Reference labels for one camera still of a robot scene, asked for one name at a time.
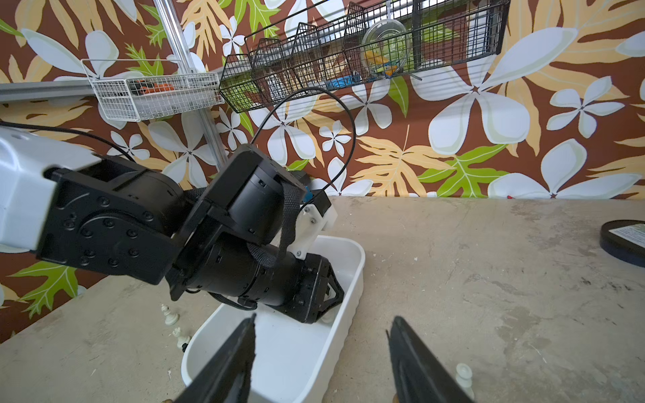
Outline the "white plastic storage box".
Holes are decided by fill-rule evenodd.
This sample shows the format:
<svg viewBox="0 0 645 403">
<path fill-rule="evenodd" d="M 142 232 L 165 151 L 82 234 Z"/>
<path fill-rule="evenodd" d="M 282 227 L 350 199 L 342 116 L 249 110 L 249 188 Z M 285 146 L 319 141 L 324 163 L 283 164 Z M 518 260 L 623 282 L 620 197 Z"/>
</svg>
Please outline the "white plastic storage box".
<svg viewBox="0 0 645 403">
<path fill-rule="evenodd" d="M 323 235 L 310 250 L 330 261 L 344 300 L 314 324 L 258 307 L 251 402 L 319 402 L 329 387 L 363 293 L 366 252 L 351 239 Z"/>
</svg>

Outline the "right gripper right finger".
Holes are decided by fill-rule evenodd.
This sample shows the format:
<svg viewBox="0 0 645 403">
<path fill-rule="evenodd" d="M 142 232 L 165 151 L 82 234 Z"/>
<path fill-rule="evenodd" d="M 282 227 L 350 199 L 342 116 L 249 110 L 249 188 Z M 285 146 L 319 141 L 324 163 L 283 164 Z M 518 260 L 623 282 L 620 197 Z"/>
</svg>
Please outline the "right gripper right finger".
<svg viewBox="0 0 645 403">
<path fill-rule="evenodd" d="M 474 402 L 403 317 L 387 337 L 398 402 Z"/>
</svg>

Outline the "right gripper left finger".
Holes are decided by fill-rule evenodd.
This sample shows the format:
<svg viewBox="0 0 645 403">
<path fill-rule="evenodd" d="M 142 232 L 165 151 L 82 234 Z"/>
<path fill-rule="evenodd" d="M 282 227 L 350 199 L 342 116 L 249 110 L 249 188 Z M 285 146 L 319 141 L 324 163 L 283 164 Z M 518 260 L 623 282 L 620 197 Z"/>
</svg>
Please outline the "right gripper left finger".
<svg viewBox="0 0 645 403">
<path fill-rule="evenodd" d="M 244 319 L 174 402 L 248 402 L 255 362 L 255 317 Z"/>
</svg>

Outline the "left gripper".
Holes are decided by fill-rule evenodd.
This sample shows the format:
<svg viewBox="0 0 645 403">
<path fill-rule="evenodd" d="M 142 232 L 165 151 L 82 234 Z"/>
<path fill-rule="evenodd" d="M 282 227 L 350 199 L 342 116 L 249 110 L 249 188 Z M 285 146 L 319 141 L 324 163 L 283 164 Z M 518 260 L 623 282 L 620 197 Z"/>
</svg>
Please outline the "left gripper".
<svg viewBox="0 0 645 403">
<path fill-rule="evenodd" d="M 264 304 L 297 322 L 314 323 L 344 300 L 344 289 L 322 255 L 299 260 L 287 253 L 282 262 L 268 267 L 255 259 L 244 240 L 223 233 L 198 263 L 185 287 L 236 297 L 246 310 Z"/>
</svg>

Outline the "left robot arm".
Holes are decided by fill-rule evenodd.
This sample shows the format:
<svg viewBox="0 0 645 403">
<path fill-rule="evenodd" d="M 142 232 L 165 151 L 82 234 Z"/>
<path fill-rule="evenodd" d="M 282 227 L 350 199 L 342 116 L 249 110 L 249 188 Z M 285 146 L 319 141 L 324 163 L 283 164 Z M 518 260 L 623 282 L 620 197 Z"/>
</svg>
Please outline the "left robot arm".
<svg viewBox="0 0 645 403">
<path fill-rule="evenodd" d="M 324 191 L 255 146 L 205 188 L 129 159 L 1 126 L 1 242 L 39 260 L 266 305 L 314 323 L 344 300 L 330 261 L 310 252 L 333 207 Z"/>
</svg>

